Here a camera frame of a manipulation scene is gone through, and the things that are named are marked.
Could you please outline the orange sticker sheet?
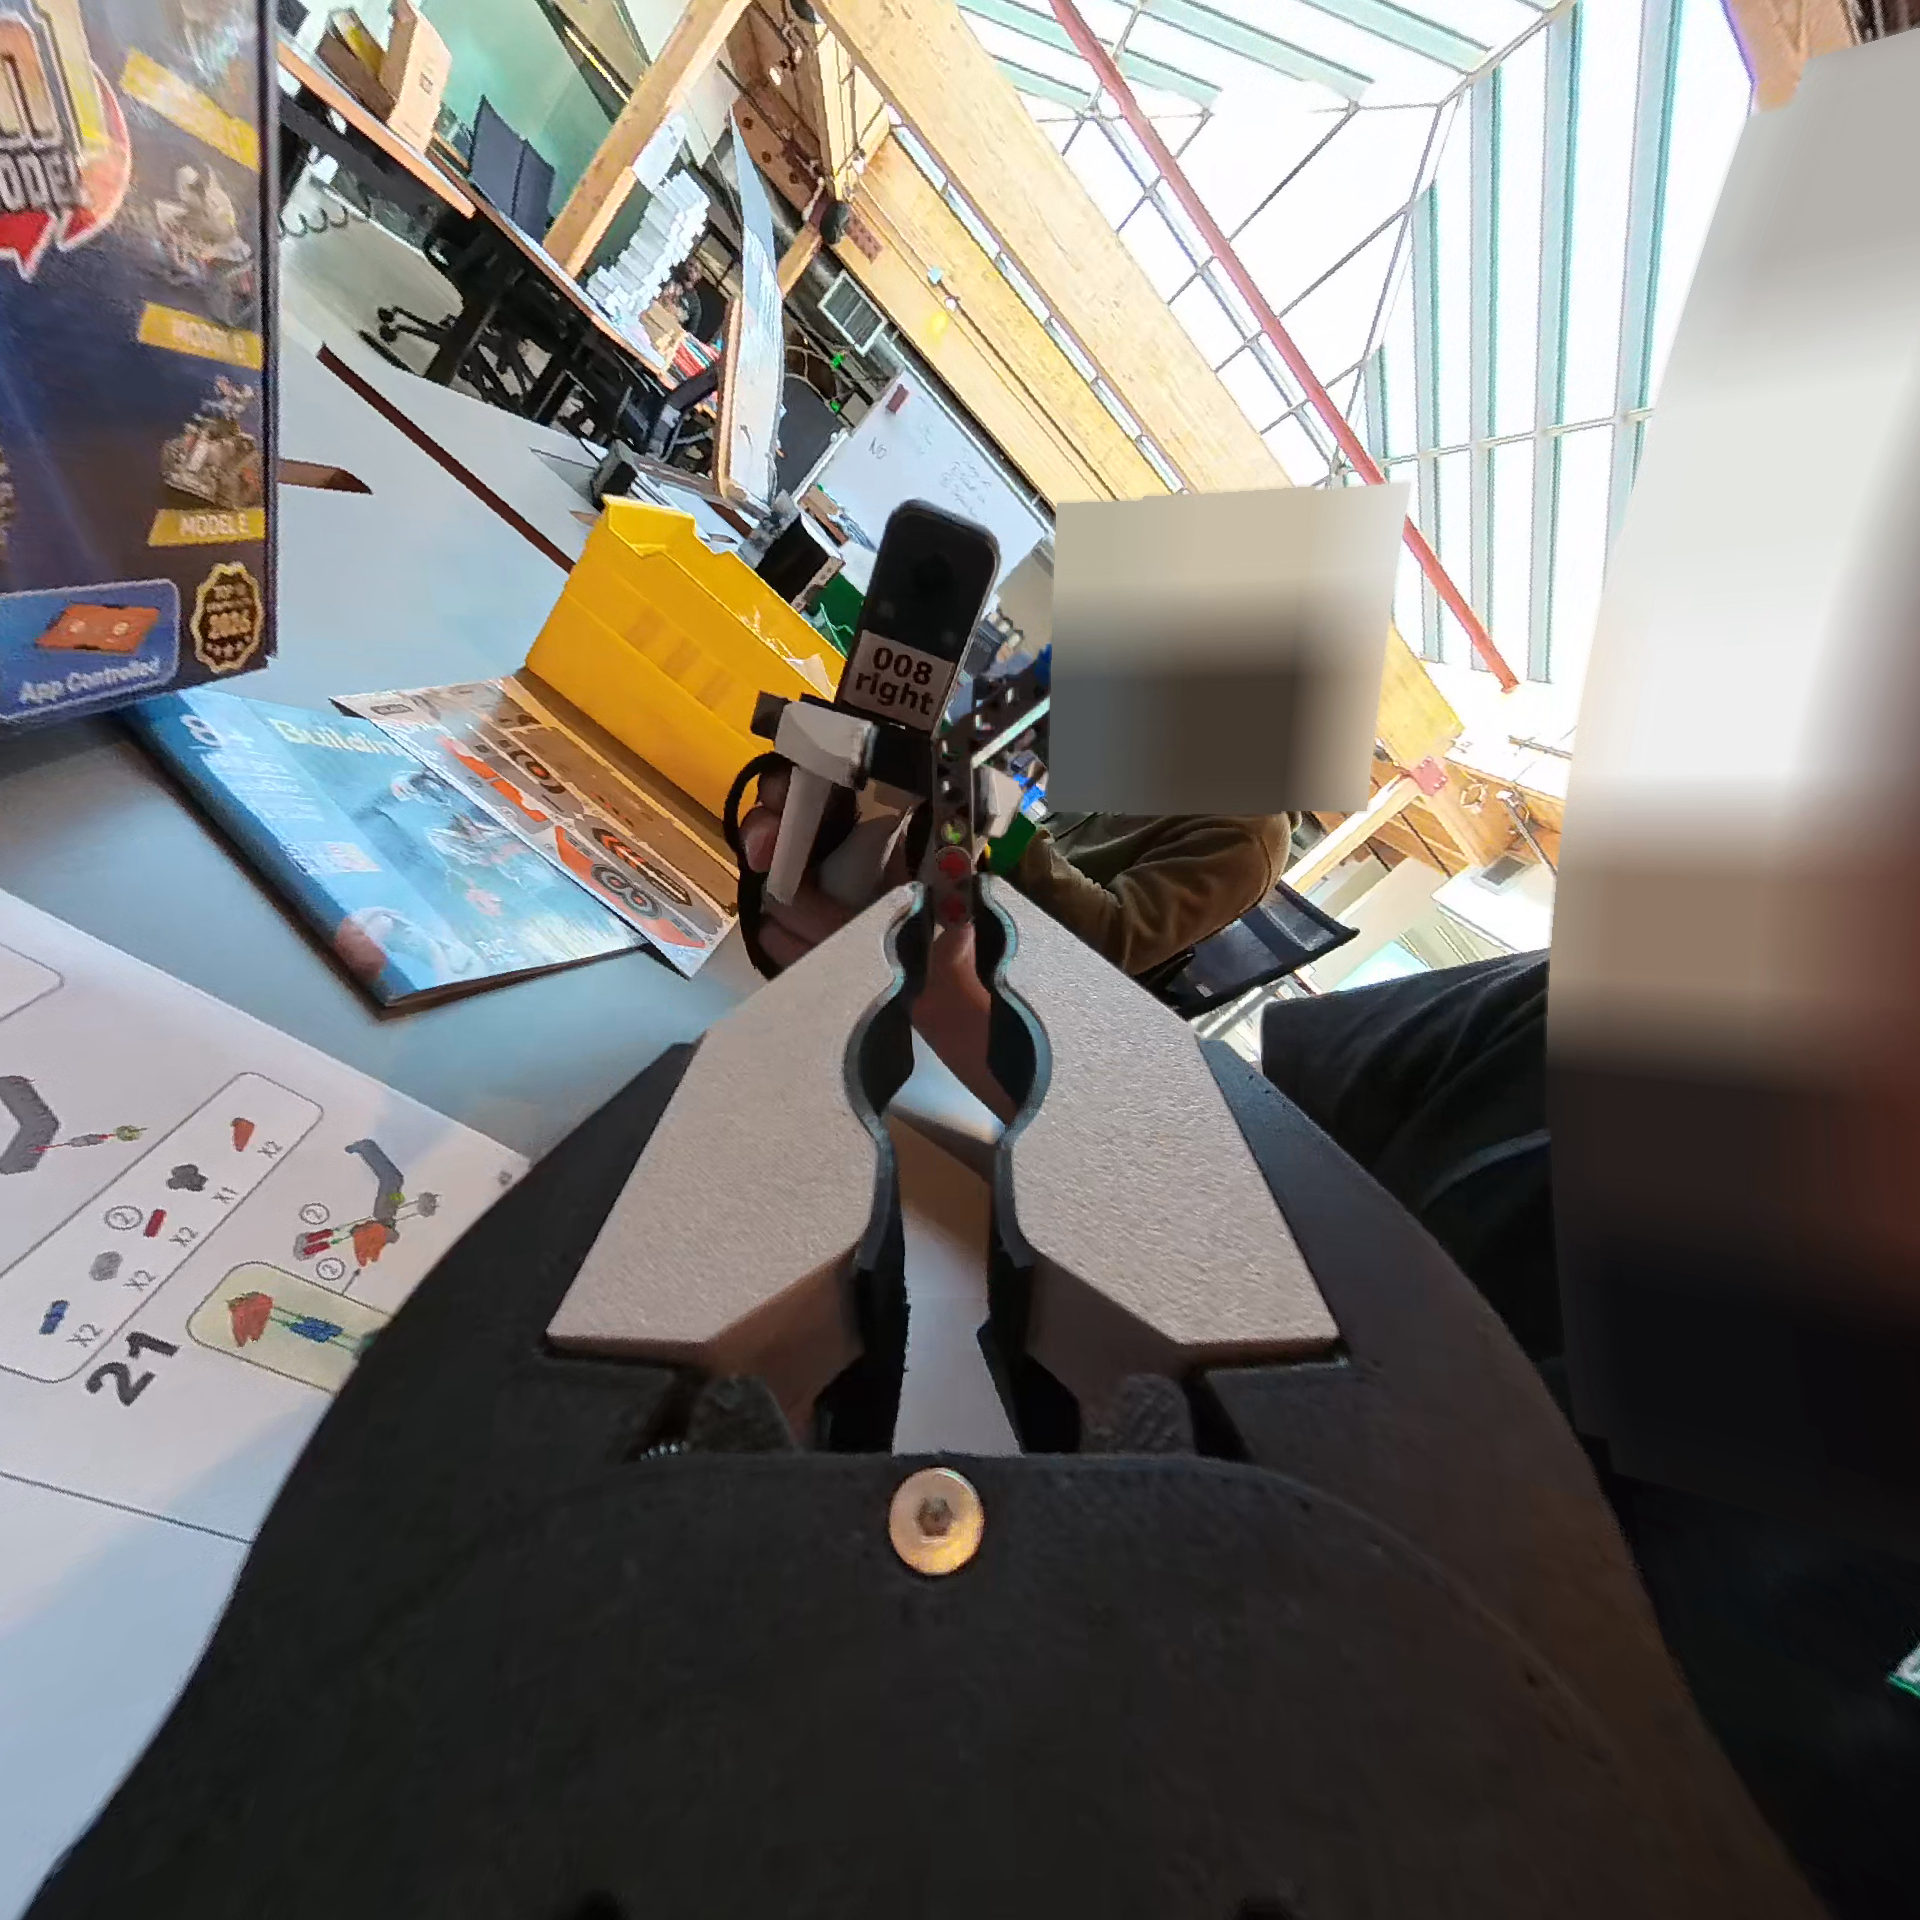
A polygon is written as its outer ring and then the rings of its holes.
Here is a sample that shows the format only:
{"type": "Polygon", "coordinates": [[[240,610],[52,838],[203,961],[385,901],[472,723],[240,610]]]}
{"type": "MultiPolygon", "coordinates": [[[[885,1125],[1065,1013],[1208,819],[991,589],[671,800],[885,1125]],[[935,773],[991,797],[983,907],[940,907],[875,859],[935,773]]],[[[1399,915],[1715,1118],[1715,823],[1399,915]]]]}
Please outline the orange sticker sheet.
{"type": "Polygon", "coordinates": [[[334,695],[449,779],[694,978],[736,923],[718,823],[553,688],[508,679],[334,695]]]}

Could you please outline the person's right hand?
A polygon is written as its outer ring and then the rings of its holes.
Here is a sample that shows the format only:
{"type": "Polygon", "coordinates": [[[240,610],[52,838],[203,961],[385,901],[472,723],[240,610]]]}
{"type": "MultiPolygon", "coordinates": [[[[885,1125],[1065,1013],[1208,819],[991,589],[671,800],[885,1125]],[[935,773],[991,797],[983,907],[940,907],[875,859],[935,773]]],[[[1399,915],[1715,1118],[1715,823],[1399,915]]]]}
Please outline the person's right hand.
{"type": "MultiPolygon", "coordinates": [[[[773,867],[791,765],[781,757],[759,773],[756,801],[740,817],[737,863],[744,872],[765,874],[773,867]]],[[[919,842],[908,827],[903,863],[889,872],[904,885],[915,878],[912,855],[919,842]]],[[[777,971],[798,965],[814,945],[827,941],[851,923],[864,903],[830,903],[817,887],[817,859],[791,903],[765,903],[759,909],[759,950],[777,971]]],[[[915,998],[912,1022],[920,1039],[943,1066],[996,1118],[1009,1120],[1014,1102],[998,1085],[989,1059],[991,993],[976,971],[976,936],[971,925],[940,930],[928,952],[925,976],[915,998]]]]}

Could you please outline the blue booklet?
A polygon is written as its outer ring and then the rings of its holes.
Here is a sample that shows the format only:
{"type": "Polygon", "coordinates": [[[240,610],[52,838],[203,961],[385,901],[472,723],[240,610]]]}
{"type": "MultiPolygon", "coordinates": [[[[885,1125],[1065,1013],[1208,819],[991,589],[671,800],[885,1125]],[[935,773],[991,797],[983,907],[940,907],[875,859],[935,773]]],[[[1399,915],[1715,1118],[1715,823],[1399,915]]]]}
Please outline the blue booklet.
{"type": "Polygon", "coordinates": [[[192,688],[127,728],[385,1010],[645,949],[366,717],[192,688]]]}

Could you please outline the person's dark clothing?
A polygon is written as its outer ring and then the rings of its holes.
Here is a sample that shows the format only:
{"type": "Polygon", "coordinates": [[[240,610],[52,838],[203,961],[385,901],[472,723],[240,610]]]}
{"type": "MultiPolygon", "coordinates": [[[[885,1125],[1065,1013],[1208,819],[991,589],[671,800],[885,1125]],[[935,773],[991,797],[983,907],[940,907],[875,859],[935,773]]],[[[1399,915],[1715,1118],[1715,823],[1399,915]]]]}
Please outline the person's dark clothing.
{"type": "MultiPolygon", "coordinates": [[[[1279,998],[1264,1077],[1447,1250],[1571,1409],[1547,952],[1279,998]]],[[[1590,1464],[1716,1742],[1831,1915],[1918,1915],[1916,1559],[1590,1464]]]]}

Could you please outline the white leaning board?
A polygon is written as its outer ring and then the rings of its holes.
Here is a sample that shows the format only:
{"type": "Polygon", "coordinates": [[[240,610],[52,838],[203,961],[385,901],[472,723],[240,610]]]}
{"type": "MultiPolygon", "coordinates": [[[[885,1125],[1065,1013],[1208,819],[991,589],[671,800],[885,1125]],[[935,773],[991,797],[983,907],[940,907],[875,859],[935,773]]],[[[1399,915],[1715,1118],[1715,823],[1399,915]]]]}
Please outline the white leaning board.
{"type": "Polygon", "coordinates": [[[736,504],[765,509],[777,490],[777,423],[783,391],[783,297],[765,182],[742,121],[732,133],[740,216],[737,291],[727,309],[711,478],[736,504]]]}

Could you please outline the blue robot kit box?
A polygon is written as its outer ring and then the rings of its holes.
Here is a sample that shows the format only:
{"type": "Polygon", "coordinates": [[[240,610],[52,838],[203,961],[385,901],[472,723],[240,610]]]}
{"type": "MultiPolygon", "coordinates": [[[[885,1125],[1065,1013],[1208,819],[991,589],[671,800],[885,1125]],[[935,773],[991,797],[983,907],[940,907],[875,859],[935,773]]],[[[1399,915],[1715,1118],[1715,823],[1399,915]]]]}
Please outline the blue robot kit box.
{"type": "Polygon", "coordinates": [[[276,654],[270,5],[3,5],[3,734],[276,654]]]}

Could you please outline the whiteboard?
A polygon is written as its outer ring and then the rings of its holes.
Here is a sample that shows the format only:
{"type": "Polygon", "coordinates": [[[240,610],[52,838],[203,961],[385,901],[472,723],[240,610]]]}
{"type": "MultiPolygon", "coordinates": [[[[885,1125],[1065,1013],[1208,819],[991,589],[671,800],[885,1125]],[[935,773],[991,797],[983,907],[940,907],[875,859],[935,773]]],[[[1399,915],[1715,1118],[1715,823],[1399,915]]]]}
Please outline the whiteboard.
{"type": "Polygon", "coordinates": [[[1051,521],[998,454],[912,373],[899,373],[827,453],[814,479],[837,521],[877,551],[885,522],[920,501],[988,528],[998,549],[996,594],[1012,577],[1048,582],[1051,521]]]}

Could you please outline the yellow plastic bin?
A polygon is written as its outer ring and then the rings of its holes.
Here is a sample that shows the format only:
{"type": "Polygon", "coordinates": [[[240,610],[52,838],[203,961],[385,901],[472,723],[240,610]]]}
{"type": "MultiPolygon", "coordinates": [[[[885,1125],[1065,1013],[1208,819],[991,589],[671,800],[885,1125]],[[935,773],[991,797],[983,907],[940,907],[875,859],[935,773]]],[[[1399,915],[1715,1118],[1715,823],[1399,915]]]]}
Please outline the yellow plastic bin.
{"type": "Polygon", "coordinates": [[[613,497],[587,535],[527,671],[719,814],[764,751],[760,691],[830,698],[843,657],[744,560],[693,517],[613,497]]]}

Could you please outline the white instruction manual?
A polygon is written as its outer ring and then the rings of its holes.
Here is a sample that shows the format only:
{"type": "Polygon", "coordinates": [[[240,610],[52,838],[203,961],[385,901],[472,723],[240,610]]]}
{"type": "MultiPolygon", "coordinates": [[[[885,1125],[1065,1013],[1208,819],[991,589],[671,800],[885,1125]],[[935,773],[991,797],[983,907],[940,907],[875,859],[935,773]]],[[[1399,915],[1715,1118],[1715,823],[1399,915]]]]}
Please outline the white instruction manual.
{"type": "Polygon", "coordinates": [[[527,1165],[5,896],[5,1915],[153,1738],[373,1336],[527,1165]]]}

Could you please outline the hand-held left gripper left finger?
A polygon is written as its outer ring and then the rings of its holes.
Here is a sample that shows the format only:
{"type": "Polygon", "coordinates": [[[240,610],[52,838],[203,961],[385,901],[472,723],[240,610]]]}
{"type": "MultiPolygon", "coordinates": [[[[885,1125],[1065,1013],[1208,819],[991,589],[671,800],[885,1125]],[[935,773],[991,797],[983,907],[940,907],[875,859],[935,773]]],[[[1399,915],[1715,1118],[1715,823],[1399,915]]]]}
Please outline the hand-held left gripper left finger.
{"type": "Polygon", "coordinates": [[[817,1449],[886,1449],[904,1230],[885,1125],[915,1064],[920,888],[707,1031],[553,1319],[567,1355],[764,1382],[817,1449]]]}

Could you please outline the cardboard box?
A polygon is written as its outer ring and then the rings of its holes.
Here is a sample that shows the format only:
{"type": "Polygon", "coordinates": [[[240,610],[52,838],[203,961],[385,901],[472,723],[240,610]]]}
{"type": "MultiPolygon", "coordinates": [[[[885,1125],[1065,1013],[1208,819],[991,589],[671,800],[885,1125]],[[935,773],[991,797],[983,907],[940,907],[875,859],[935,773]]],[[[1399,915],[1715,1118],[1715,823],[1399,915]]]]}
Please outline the cardboard box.
{"type": "Polygon", "coordinates": [[[334,7],[318,43],[323,65],[409,149],[428,152],[449,74],[449,49],[417,5],[391,2],[385,39],[355,7],[334,7]]]}

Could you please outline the grey building-brick beam assembly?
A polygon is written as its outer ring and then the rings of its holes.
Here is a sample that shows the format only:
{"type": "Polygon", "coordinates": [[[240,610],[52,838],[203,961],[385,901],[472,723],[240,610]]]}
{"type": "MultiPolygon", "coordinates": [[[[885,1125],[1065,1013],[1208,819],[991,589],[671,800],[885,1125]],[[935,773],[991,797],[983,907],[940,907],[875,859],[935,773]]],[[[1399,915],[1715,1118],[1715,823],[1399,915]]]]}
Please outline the grey building-brick beam assembly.
{"type": "Polygon", "coordinates": [[[1048,741],[1048,656],[974,679],[932,736],[928,846],[919,863],[935,930],[968,923],[983,849],[1007,834],[1048,741]]]}

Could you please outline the long wooden background table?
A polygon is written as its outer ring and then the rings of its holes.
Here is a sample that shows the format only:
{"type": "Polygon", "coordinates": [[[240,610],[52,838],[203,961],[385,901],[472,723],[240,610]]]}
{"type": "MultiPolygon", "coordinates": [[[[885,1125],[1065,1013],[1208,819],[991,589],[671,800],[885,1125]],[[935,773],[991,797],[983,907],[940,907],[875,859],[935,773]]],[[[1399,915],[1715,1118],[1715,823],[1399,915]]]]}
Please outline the long wooden background table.
{"type": "Polygon", "coordinates": [[[344,82],[347,40],[276,32],[280,234],[327,310],[393,368],[539,425],[645,449],[681,395],[670,357],[632,343],[515,222],[553,168],[489,103],[472,151],[417,139],[344,82]]]}

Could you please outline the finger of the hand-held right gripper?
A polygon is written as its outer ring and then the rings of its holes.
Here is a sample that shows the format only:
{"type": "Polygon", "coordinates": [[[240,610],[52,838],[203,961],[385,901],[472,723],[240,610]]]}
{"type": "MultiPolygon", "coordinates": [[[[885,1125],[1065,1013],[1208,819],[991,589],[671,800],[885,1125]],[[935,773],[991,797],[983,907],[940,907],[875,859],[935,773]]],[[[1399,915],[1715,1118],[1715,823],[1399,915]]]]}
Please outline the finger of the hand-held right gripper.
{"type": "Polygon", "coordinates": [[[892,878],[904,859],[903,846],[919,801],[904,790],[855,793],[855,817],[817,859],[817,887],[835,904],[869,904],[899,887],[892,878]]]}
{"type": "Polygon", "coordinates": [[[860,787],[873,775],[877,723],[811,698],[789,701],[775,720],[775,754],[798,773],[860,787]]]}

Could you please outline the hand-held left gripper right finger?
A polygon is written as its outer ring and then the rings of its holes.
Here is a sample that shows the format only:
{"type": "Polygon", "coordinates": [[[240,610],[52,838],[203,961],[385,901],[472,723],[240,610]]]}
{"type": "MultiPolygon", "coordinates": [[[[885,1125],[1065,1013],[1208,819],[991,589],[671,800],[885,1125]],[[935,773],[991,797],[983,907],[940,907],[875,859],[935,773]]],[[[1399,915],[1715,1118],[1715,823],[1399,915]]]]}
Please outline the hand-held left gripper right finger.
{"type": "Polygon", "coordinates": [[[1339,1358],[1339,1330],[1193,1029],[1007,880],[976,885],[991,1163],[979,1330],[1021,1449],[1077,1449],[1137,1375],[1339,1358]]]}

